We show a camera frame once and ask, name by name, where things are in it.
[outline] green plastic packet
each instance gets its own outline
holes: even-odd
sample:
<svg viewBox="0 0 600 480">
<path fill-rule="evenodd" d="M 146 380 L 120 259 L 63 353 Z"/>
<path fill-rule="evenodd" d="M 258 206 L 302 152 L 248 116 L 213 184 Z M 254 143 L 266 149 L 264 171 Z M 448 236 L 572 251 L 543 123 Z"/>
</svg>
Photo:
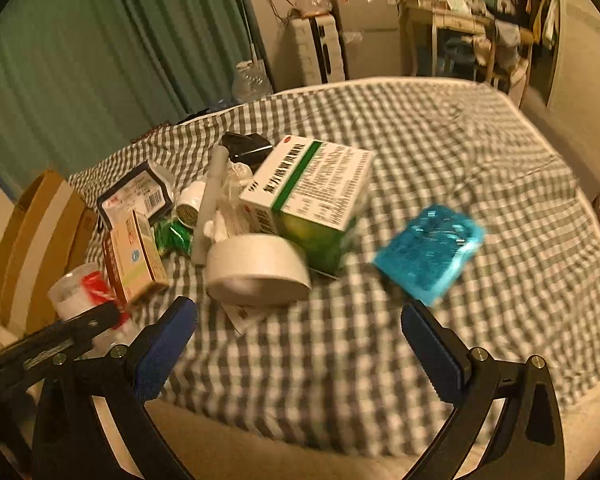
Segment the green plastic packet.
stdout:
<svg viewBox="0 0 600 480">
<path fill-rule="evenodd" d="M 189 257 L 191 248 L 191 230 L 177 219 L 160 220 L 154 227 L 155 245 L 161 258 L 171 251 Z"/>
</svg>

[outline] metal bolt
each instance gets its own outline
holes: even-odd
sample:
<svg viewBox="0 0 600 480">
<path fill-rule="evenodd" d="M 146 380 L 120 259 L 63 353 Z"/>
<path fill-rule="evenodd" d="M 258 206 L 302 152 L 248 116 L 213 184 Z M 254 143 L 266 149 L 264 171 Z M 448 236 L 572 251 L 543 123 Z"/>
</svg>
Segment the metal bolt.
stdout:
<svg viewBox="0 0 600 480">
<path fill-rule="evenodd" d="M 539 355 L 534 355 L 531 358 L 531 364 L 540 370 L 544 368 L 544 365 L 546 363 L 544 362 L 544 359 L 542 359 Z"/>
<path fill-rule="evenodd" d="M 66 355 L 65 355 L 65 354 L 63 354 L 62 352 L 60 352 L 59 354 L 56 354 L 56 355 L 54 355 L 54 358 L 53 358 L 53 363 L 54 363 L 56 366 L 59 366 L 59 365 L 61 365 L 61 364 L 62 364 L 62 363 L 64 363 L 65 361 L 66 361 Z"/>
<path fill-rule="evenodd" d="M 109 350 L 109 355 L 114 359 L 120 359 L 126 355 L 126 345 L 115 345 Z"/>
<path fill-rule="evenodd" d="M 477 347 L 471 350 L 471 355 L 478 361 L 486 361 L 489 357 L 489 352 L 484 348 Z"/>
</svg>

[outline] blue package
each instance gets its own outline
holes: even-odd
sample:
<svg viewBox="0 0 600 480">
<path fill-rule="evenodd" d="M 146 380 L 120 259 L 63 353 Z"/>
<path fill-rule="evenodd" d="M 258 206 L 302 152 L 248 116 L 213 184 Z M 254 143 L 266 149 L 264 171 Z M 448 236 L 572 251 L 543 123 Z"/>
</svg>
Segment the blue package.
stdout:
<svg viewBox="0 0 600 480">
<path fill-rule="evenodd" d="M 374 265 L 431 306 L 454 284 L 483 239 L 484 231 L 467 215 L 432 205 L 376 254 Z"/>
</svg>

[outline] tablecloth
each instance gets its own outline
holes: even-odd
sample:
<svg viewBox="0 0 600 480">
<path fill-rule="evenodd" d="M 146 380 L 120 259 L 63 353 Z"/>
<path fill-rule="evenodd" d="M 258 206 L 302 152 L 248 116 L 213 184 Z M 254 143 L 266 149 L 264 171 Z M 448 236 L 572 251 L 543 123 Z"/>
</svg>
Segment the tablecloth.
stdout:
<svg viewBox="0 0 600 480">
<path fill-rule="evenodd" d="M 243 335 L 205 295 L 183 256 L 164 263 L 167 291 L 138 307 L 140 325 L 179 295 L 198 304 L 198 329 L 163 396 L 271 438 L 348 454 L 413 455 L 450 413 L 399 323 L 404 295 L 370 264 L 431 203 L 472 216 L 483 247 L 432 310 L 469 347 L 499 359 L 545 357 L 561 409 L 600 379 L 600 236 L 570 168 L 487 86 L 391 78 L 277 94 L 159 130 L 70 178 L 89 206 L 150 158 L 183 189 L 205 174 L 222 133 L 287 134 L 376 153 L 368 208 L 338 280 L 313 276 L 308 301 Z M 102 232 L 86 259 L 102 265 Z M 497 409 L 485 423 L 493 429 Z"/>
</svg>

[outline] gray tube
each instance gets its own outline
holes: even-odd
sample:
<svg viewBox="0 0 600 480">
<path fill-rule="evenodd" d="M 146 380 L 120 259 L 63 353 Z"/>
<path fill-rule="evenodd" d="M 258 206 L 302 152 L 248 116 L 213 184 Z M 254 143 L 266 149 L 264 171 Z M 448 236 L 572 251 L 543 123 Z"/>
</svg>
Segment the gray tube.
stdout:
<svg viewBox="0 0 600 480">
<path fill-rule="evenodd" d="M 205 192 L 200 202 L 198 222 L 193 230 L 193 247 L 191 248 L 191 261 L 196 266 L 206 266 L 206 253 L 211 245 L 211 240 L 205 236 L 205 223 L 214 218 L 218 196 L 222 191 L 222 183 L 226 176 L 226 163 L 229 160 L 229 150 L 216 144 L 211 155 L 209 170 L 206 173 Z"/>
</svg>

